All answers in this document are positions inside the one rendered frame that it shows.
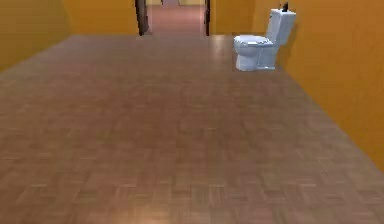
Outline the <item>white toilet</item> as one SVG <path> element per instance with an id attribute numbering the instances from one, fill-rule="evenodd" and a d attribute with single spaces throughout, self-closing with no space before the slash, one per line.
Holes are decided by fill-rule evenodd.
<path id="1" fill-rule="evenodd" d="M 293 11 L 271 9 L 265 36 L 236 36 L 236 68 L 240 71 L 274 70 L 277 53 L 288 42 L 295 19 Z"/>

